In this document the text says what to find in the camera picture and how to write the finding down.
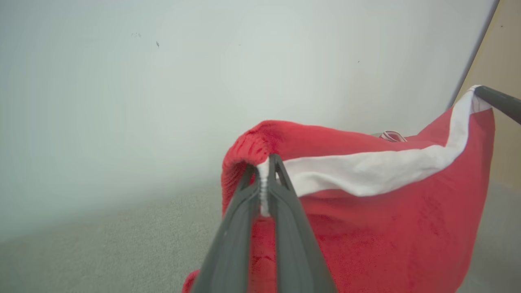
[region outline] red fabric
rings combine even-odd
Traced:
[[[407,142],[283,121],[243,134],[222,165],[226,210],[246,163],[271,153],[302,156],[422,149],[445,145],[451,111]],[[454,293],[467,272],[487,195],[494,137],[492,110],[470,116],[468,143],[446,169],[398,190],[355,197],[325,190],[301,197],[339,292]],[[250,292],[276,292],[274,224],[253,226]],[[183,288],[188,293],[192,273]]]

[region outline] red towel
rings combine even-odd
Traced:
[[[225,156],[223,213],[246,164],[277,153],[339,292],[456,292],[487,195],[492,109],[473,87],[418,135],[388,136],[262,122]],[[254,223],[249,292],[277,291],[274,232]]]

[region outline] gray carpet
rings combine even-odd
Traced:
[[[0,292],[180,292],[220,222],[220,186],[0,246]]]
[[[458,293],[521,291],[521,195],[491,184]],[[220,187],[155,199],[0,245],[0,292],[180,292],[220,222]]]

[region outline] white fabric trim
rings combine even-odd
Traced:
[[[420,181],[449,166],[465,149],[469,116],[490,109],[470,88],[452,109],[445,146],[366,152],[351,155],[300,157],[284,161],[298,196],[342,189],[359,197],[386,193]]]
[[[259,171],[260,180],[260,213],[264,217],[269,217],[268,207],[268,175],[269,175],[269,157],[263,162],[257,165]]]
[[[380,138],[383,138],[388,141],[392,142],[404,142],[407,141],[405,137],[403,137],[401,134],[399,134],[396,131],[386,130],[380,135]]]

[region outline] wooden panel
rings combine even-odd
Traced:
[[[501,0],[458,99],[474,84],[521,98],[521,1]],[[521,126],[494,109],[491,178],[521,190]]]

